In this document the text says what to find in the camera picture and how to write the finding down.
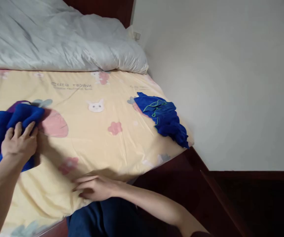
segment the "wooden bed frame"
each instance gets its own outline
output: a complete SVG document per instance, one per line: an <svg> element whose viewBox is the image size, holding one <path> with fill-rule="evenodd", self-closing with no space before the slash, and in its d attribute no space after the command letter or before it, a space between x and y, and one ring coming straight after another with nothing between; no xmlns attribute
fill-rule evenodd
<svg viewBox="0 0 284 237"><path fill-rule="evenodd" d="M82 14L116 18L125 28L130 26L134 0L64 0Z"/></svg>

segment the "yellow bedsheet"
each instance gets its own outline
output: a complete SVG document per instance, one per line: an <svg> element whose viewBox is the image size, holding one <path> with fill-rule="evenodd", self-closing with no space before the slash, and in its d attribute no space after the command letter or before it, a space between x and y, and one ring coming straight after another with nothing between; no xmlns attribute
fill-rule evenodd
<svg viewBox="0 0 284 237"><path fill-rule="evenodd" d="M71 192L75 177L98 171L128 181L184 151L141 113L137 92L166 99L148 75L0 70L0 110L27 100L47 115L41 164L20 175L4 235L32 235L89 204Z"/></svg>

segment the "blue jeans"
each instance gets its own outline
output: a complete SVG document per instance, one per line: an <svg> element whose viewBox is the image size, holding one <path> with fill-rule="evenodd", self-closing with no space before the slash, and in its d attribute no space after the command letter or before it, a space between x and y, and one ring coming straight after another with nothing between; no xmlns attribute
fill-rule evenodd
<svg viewBox="0 0 284 237"><path fill-rule="evenodd" d="M68 237L153 236L136 206L117 197L75 211L67 217L67 226Z"/></svg>

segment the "white wall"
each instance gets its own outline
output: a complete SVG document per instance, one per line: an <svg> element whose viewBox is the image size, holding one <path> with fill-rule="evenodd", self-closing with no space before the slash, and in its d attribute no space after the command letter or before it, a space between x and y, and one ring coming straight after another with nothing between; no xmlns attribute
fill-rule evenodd
<svg viewBox="0 0 284 237"><path fill-rule="evenodd" d="M284 171L284 0L136 0L133 27L210 170Z"/></svg>

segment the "green stitching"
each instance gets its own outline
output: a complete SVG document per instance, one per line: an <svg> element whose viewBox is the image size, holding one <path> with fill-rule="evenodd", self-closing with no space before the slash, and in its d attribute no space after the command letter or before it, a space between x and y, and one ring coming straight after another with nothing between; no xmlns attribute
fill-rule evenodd
<svg viewBox="0 0 284 237"><path fill-rule="evenodd" d="M163 103L162 103L161 105L166 105L166 104L167 104L167 102L164 101L164 100L157 100L157 101L151 103L151 104L148 105L148 106L149 106L149 107L156 107L156 106L158 106L159 101L163 101ZM156 110L157 110L157 109L161 109L161 108L156 108L156 109L155 109L154 113L152 114L152 117L153 117L153 118L156 116Z"/></svg>

